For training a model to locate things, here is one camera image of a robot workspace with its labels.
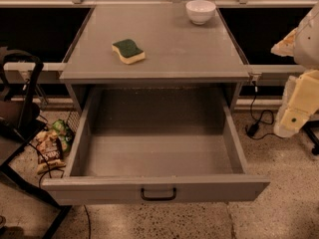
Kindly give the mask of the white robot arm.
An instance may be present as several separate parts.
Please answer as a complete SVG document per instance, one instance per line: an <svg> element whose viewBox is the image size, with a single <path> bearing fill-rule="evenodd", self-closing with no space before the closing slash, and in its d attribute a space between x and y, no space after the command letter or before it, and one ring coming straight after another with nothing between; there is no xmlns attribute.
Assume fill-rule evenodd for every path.
<svg viewBox="0 0 319 239"><path fill-rule="evenodd" d="M288 78L275 119L273 132L291 137L319 110L319 3L271 48L271 53L290 56L306 69L299 77Z"/></svg>

